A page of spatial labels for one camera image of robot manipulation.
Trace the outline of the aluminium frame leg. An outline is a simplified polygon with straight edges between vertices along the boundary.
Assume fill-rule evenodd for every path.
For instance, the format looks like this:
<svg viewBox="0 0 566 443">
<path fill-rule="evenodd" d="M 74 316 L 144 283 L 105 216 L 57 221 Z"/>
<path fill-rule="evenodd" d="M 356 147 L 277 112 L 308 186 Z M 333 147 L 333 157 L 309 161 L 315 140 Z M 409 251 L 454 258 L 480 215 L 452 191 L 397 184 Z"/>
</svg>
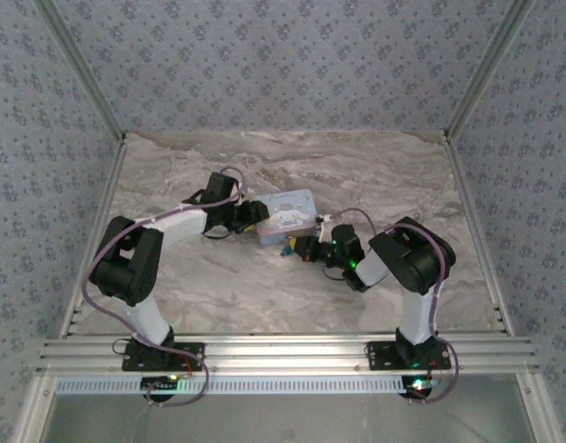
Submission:
<svg viewBox="0 0 566 443">
<path fill-rule="evenodd" d="M 565 443 L 545 379 L 538 373 L 516 375 L 536 443 Z"/>
<path fill-rule="evenodd" d="M 11 443 L 40 443 L 54 399 L 57 376 L 34 376 L 19 409 Z"/>
</svg>

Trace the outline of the aluminium mounting rail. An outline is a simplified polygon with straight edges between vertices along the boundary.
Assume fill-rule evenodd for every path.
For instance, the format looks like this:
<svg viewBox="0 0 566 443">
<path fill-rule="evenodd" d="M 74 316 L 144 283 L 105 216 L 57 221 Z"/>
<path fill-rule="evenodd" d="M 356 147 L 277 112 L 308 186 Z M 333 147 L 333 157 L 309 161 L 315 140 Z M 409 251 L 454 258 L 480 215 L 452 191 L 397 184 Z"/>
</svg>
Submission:
<svg viewBox="0 0 566 443">
<path fill-rule="evenodd" d="M 367 375 L 365 346 L 390 334 L 182 334 L 178 341 L 202 342 L 205 362 L 215 376 Z M 458 355 L 452 366 L 463 375 L 537 373 L 533 343 L 495 332 L 451 333 Z M 49 340 L 35 363 L 37 371 L 57 375 L 106 375 L 120 371 L 123 344 L 115 335 L 72 335 Z"/>
</svg>

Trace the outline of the blue cartoon tin box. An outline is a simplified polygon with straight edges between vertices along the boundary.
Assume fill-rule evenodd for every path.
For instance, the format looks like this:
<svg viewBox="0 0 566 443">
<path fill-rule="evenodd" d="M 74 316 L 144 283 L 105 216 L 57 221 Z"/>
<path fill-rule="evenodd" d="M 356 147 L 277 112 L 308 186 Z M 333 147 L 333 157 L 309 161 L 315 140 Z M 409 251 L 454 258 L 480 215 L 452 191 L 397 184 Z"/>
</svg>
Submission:
<svg viewBox="0 0 566 443">
<path fill-rule="evenodd" d="M 266 205 L 270 215 L 257 225 L 261 245 L 275 245 L 290 235 L 315 232 L 317 209 L 309 189 L 258 196 L 256 200 Z"/>
</svg>

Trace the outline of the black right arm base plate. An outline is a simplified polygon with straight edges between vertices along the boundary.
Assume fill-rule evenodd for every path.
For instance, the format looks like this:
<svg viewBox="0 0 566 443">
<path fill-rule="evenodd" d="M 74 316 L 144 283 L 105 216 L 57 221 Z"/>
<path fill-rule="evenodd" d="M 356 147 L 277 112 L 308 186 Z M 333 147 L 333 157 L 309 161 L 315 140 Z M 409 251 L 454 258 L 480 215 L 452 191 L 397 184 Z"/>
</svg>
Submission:
<svg viewBox="0 0 566 443">
<path fill-rule="evenodd" d="M 418 345 L 407 341 L 370 341 L 365 346 L 365 354 L 373 371 L 452 368 L 447 346 L 433 339 Z"/>
</svg>

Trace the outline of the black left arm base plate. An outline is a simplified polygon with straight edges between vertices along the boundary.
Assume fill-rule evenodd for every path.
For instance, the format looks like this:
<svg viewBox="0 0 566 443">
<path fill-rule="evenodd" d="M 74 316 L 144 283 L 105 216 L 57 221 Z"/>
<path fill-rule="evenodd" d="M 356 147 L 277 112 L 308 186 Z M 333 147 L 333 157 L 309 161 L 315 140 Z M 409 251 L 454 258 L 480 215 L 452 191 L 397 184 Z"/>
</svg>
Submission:
<svg viewBox="0 0 566 443">
<path fill-rule="evenodd" d="M 189 355 L 168 353 L 136 340 L 122 352 L 121 369 L 125 372 L 201 372 L 200 363 Z"/>
</svg>

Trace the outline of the aluminium table side rail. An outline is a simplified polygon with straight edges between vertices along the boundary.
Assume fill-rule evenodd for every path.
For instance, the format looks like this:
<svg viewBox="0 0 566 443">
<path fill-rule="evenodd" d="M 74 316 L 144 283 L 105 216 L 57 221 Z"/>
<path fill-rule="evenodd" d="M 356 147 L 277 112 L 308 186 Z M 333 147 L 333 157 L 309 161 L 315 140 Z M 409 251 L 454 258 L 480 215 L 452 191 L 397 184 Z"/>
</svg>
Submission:
<svg viewBox="0 0 566 443">
<path fill-rule="evenodd" d="M 509 336 L 515 336 L 514 326 L 506 306 L 506 300 L 500 287 L 495 265 L 490 255 L 488 240 L 482 229 L 471 188 L 466 180 L 463 165 L 459 158 L 457 149 L 452 142 L 449 131 L 445 130 L 443 136 L 445 139 L 445 151 L 452 169 L 455 184 L 458 188 L 460 199 L 463 203 L 464 213 L 469 225 L 484 280 L 488 288 L 488 294 L 494 306 L 497 307 L 498 312 L 500 313 L 500 330 Z"/>
<path fill-rule="evenodd" d="M 59 322 L 59 339 L 68 337 L 75 309 L 82 303 L 82 285 L 103 235 L 124 159 L 125 137 L 87 137 L 82 146 L 90 157 L 78 157 L 69 168 L 71 181 L 79 188 L 64 194 L 68 225 L 63 236 L 66 259 L 62 264 L 67 284 L 62 292 L 64 316 Z"/>
</svg>

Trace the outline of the aluminium frame post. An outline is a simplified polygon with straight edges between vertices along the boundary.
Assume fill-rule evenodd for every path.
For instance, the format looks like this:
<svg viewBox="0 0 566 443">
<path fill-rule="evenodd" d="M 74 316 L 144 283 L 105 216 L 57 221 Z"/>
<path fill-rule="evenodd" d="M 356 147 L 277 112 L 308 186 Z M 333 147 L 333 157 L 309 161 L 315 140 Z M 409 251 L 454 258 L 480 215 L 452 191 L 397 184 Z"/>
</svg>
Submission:
<svg viewBox="0 0 566 443">
<path fill-rule="evenodd" d="M 453 142 L 461 135 L 535 3 L 536 0 L 510 0 L 444 129 L 444 137 L 448 142 Z"/>
<path fill-rule="evenodd" d="M 64 22 L 54 0 L 31 1 L 37 8 L 48 30 L 52 33 L 92 106 L 102 119 L 104 127 L 113 138 L 122 141 L 124 139 L 124 131 L 116 119 L 110 103 L 103 94 L 93 71 L 80 51 L 77 41 Z"/>
</svg>

